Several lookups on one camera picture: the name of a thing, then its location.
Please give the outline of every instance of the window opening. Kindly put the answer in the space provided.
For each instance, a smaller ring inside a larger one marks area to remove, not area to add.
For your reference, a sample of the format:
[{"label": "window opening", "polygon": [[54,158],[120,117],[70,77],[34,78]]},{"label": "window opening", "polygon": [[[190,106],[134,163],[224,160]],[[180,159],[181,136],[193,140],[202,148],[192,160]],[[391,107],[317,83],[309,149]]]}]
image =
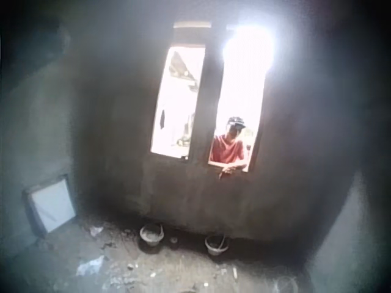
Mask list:
[{"label": "window opening", "polygon": [[172,46],[160,85],[151,152],[188,159],[205,46]]},{"label": "window opening", "polygon": [[237,27],[227,42],[209,164],[228,171],[236,168],[248,171],[272,55],[271,35],[262,27]]}]

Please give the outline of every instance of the dirt floor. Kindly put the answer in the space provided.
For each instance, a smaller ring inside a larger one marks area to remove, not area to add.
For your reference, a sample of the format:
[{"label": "dirt floor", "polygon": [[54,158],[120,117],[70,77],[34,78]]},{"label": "dirt floor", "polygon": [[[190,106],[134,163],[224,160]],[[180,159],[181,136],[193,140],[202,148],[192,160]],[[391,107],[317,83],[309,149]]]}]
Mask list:
[{"label": "dirt floor", "polygon": [[[95,237],[90,232],[93,226],[103,227]],[[172,236],[178,237],[177,247],[170,245]],[[3,277],[12,292],[312,291],[305,274],[284,266],[210,257],[202,239],[167,231],[161,245],[148,248],[136,229],[74,219],[10,261]],[[97,265],[83,272],[80,265],[93,260]]]}]

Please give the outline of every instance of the small bucket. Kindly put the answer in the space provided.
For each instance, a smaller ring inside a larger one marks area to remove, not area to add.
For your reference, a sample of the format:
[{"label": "small bucket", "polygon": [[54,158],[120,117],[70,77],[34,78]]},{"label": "small bucket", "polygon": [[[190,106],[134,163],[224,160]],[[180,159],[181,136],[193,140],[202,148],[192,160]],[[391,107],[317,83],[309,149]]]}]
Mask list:
[{"label": "small bucket", "polygon": [[140,230],[140,237],[149,246],[157,246],[164,237],[163,226],[156,224],[146,224]]},{"label": "small bucket", "polygon": [[208,253],[213,256],[220,255],[229,248],[225,236],[211,235],[205,238],[205,246]]}]

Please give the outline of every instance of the white board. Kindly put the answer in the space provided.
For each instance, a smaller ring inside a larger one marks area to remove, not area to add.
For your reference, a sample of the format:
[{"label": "white board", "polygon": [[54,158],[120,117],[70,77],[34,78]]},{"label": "white board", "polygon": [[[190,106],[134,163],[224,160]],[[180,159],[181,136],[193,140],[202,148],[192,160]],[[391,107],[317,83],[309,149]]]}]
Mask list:
[{"label": "white board", "polygon": [[31,193],[31,200],[47,233],[76,215],[65,179]]}]

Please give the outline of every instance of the black cap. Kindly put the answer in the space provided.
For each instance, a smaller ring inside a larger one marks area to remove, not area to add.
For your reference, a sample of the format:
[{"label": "black cap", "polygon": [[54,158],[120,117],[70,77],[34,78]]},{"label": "black cap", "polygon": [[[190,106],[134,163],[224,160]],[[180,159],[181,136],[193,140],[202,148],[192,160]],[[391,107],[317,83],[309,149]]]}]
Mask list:
[{"label": "black cap", "polygon": [[246,125],[244,124],[244,120],[240,117],[229,118],[228,125],[233,125],[233,126],[235,126],[236,129],[239,129],[239,130],[246,128]]}]

